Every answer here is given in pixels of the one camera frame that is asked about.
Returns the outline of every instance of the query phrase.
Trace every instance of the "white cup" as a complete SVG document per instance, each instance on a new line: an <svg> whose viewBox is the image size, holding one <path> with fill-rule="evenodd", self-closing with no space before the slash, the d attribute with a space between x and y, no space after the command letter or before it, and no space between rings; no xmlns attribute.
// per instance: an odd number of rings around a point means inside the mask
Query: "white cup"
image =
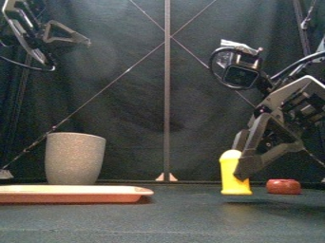
<svg viewBox="0 0 325 243"><path fill-rule="evenodd" d="M91 185L97 182L106 153L106 139L90 134L59 132L47 135L46 177L53 185Z"/></svg>

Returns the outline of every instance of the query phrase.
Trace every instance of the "orange tray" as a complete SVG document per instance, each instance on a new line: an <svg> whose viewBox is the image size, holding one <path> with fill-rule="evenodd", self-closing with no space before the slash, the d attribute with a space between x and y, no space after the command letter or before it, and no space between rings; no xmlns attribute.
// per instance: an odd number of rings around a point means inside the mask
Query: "orange tray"
<svg viewBox="0 0 325 243"><path fill-rule="evenodd" d="M152 196L137 186L6 185L0 186L0 204L131 203Z"/></svg>

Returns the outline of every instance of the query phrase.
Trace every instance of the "red object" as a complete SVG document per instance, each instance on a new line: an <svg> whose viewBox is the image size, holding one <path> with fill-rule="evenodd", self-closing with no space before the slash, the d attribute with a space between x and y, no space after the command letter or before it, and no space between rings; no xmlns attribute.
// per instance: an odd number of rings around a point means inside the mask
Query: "red object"
<svg viewBox="0 0 325 243"><path fill-rule="evenodd" d="M267 190L271 194L299 195L301 184L295 179L273 178L267 183Z"/></svg>

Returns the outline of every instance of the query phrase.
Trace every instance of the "metal rod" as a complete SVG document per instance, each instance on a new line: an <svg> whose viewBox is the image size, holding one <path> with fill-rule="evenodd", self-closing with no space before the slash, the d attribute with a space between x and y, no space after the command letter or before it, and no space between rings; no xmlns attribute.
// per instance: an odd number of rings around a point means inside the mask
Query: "metal rod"
<svg viewBox="0 0 325 243"><path fill-rule="evenodd" d="M164 181L170 181L170 0L165 0Z"/></svg>

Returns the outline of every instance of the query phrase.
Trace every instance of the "wire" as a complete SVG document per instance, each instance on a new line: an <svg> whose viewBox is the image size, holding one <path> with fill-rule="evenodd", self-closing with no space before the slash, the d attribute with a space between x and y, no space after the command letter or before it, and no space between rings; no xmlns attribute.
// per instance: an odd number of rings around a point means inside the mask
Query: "wire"
<svg viewBox="0 0 325 243"><path fill-rule="evenodd" d="M28 68L34 71L41 71L41 72L53 72L57 70L57 67L53 65L51 68L46 69L46 68L41 68L41 67L35 67L35 66L30 66L30 65L24 65L14 60L11 60L10 58L0 56L0 59L4 60L6 62L14 64L14 65L19 65L23 68Z"/></svg>
<svg viewBox="0 0 325 243"><path fill-rule="evenodd" d="M299 67L300 65L312 62L315 59L319 59L321 57L325 56L325 51L321 52L316 52L315 54L307 56L305 58L303 58L301 60L299 60L296 63L293 63L291 66L288 66L280 73L277 73L271 80L276 81L281 78L281 76L284 76L288 72L291 72L296 67Z"/></svg>

